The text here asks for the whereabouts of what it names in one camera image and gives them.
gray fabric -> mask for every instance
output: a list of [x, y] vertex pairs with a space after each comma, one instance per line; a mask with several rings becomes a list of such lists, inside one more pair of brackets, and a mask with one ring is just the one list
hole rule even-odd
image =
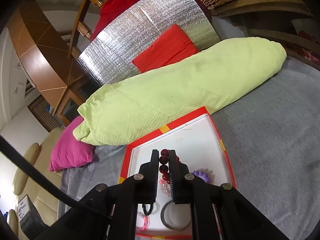
[[[291, 240], [304, 240], [320, 220], [319, 80], [319, 71], [286, 60], [270, 80], [212, 115], [237, 189]], [[98, 183], [117, 183], [124, 147], [95, 154], [99, 162], [95, 156], [63, 172], [62, 190], [79, 199]]]

wooden railing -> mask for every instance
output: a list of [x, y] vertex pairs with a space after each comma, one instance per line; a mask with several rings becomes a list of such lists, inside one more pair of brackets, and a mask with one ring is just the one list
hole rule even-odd
[[79, 8], [78, 15], [76, 17], [75, 25], [73, 27], [71, 38], [70, 38], [69, 52], [68, 52], [69, 58], [72, 55], [75, 59], [77, 59], [81, 54], [81, 51], [77, 47], [80, 34], [86, 37], [88, 40], [90, 40], [90, 38], [92, 37], [92, 31], [84, 23], [85, 15], [87, 14], [91, 3], [95, 4], [99, 8], [101, 8], [104, 4], [103, 0], [83, 0]]

bead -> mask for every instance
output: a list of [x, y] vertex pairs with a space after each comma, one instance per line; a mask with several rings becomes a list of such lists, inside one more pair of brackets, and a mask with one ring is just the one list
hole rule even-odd
[[162, 179], [165, 181], [169, 181], [170, 180], [169, 173], [167, 172], [167, 173], [162, 174]]
[[160, 156], [160, 158], [159, 158], [159, 162], [160, 162], [161, 164], [167, 164], [168, 161], [169, 161], [169, 159], [168, 159], [167, 156]]
[[169, 157], [169, 150], [167, 150], [167, 149], [161, 150], [161, 156], [167, 156], [167, 157]]
[[169, 168], [167, 165], [164, 165], [162, 164], [160, 167], [159, 167], [159, 171], [162, 173], [162, 174], [165, 174], [169, 171]]

pink pillow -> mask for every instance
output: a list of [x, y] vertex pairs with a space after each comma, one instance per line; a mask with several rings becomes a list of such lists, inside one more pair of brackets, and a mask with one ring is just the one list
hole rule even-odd
[[94, 146], [77, 141], [72, 134], [83, 120], [79, 115], [63, 130], [51, 153], [50, 171], [80, 167], [92, 162]]

beige leather sofa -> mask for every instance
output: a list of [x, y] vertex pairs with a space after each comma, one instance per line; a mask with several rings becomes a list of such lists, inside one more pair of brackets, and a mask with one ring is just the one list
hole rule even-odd
[[[62, 131], [62, 128], [53, 129], [41, 145], [38, 143], [32, 144], [24, 155], [29, 163], [57, 187], [60, 187], [61, 172], [49, 172], [48, 167], [52, 149], [60, 138]], [[51, 226], [57, 220], [58, 200], [19, 168], [14, 176], [12, 187], [13, 193], [17, 196], [17, 203], [28, 194], [44, 223]], [[15, 211], [9, 211], [7, 222], [20, 240], [28, 239], [20, 228], [17, 207]]]

